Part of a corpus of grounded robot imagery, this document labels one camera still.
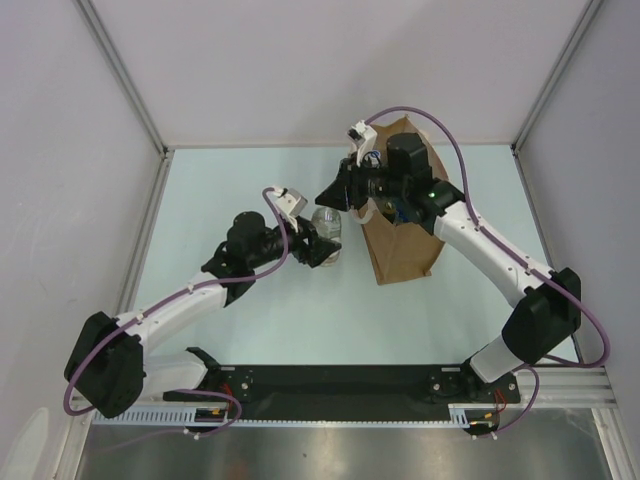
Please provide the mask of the small clear glass bottle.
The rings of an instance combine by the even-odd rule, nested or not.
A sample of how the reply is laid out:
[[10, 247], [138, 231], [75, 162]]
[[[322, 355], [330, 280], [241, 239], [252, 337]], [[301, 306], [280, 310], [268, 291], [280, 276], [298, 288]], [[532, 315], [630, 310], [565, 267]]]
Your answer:
[[341, 214], [338, 210], [329, 207], [315, 209], [312, 224], [319, 236], [341, 244]]

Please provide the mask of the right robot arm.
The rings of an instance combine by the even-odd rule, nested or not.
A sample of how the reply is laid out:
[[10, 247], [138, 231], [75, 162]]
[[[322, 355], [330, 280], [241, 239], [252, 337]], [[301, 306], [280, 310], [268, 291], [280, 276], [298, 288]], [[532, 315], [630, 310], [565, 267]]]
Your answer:
[[395, 134], [382, 152], [374, 149], [377, 133], [369, 125], [359, 123], [347, 135], [351, 151], [316, 204], [348, 212], [370, 200], [391, 201], [409, 222], [460, 252], [513, 309], [500, 335], [463, 364], [461, 388], [469, 399], [486, 400], [497, 380], [535, 364], [580, 327], [578, 275], [556, 272], [491, 233], [464, 193], [434, 175], [419, 134]]

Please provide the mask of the blue label bottle front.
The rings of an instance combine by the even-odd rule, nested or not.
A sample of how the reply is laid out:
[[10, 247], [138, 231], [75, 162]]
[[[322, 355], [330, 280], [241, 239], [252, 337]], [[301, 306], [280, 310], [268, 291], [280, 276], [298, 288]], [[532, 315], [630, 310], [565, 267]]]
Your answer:
[[394, 200], [392, 202], [394, 210], [395, 210], [395, 219], [394, 219], [394, 223], [396, 225], [400, 225], [400, 224], [406, 224], [410, 222], [410, 219], [408, 218], [404, 205], [399, 202]]

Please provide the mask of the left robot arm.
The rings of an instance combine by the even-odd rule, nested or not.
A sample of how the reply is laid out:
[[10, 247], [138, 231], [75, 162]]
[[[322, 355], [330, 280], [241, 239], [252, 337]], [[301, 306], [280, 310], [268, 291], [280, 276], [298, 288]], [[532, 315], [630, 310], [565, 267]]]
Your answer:
[[140, 398], [189, 390], [197, 398], [214, 397], [221, 387], [218, 364], [198, 347], [178, 354], [153, 351], [201, 314], [222, 310], [239, 300], [255, 282], [280, 267], [288, 256], [315, 268], [339, 254], [339, 233], [317, 228], [297, 217], [267, 227], [257, 212], [243, 212], [226, 239], [198, 274], [182, 289], [140, 311], [111, 317], [104, 312], [84, 323], [64, 370], [69, 402], [79, 393], [107, 418], [116, 417]]

